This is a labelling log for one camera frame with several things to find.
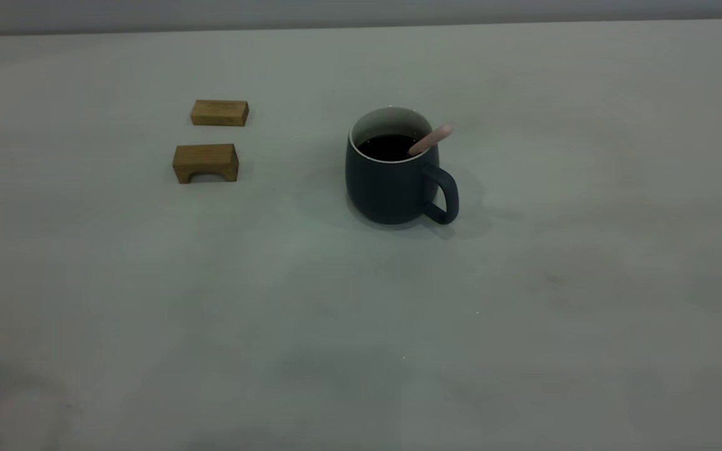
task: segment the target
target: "rectangular wooden block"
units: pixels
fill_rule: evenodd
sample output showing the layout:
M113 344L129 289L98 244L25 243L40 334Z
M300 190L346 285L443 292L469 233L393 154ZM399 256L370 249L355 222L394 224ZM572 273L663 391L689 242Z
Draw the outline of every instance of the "rectangular wooden block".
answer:
M180 183L191 183L194 174L220 174L227 182L238 179L238 155L233 145L179 145L172 166Z
M197 100L191 110L193 125L232 125L243 127L249 103L233 100Z

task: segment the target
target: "dark liquid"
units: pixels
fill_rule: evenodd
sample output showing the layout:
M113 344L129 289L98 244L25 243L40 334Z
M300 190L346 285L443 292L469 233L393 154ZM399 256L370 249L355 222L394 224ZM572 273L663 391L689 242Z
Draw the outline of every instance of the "dark liquid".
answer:
M415 145L416 140L404 135L384 135L375 137L358 146L362 154L381 162L401 162L407 160L409 149Z

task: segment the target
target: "pink spoon handle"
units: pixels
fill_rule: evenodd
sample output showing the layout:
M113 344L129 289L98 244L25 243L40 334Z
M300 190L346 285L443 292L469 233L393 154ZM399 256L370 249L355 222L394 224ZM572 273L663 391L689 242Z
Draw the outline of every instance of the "pink spoon handle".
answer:
M427 151L427 149L432 148L439 141L449 137L451 133L453 133L453 127L449 125L442 125L433 132L427 134L427 136L423 139L417 141L415 145L409 149L409 155L413 157Z

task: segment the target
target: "dark gray mug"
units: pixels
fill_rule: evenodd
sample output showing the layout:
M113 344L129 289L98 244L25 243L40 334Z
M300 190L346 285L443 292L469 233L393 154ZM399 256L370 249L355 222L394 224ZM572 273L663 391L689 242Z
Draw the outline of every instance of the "dark gray mug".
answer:
M439 168L439 146L400 162L375 160L358 146L375 137L404 135L420 140L432 131L423 115L389 106L371 111L350 129L344 176L350 200L364 216L381 224L401 224L426 214L440 224L450 224L459 213L456 181ZM444 192L447 211L433 200Z

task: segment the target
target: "white table surface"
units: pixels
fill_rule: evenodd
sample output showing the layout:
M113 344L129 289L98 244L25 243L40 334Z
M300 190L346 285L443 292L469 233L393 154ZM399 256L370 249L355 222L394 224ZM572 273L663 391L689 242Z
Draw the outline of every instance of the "white table surface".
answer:
M347 205L384 105L452 225ZM9 449L722 451L722 21L0 38Z

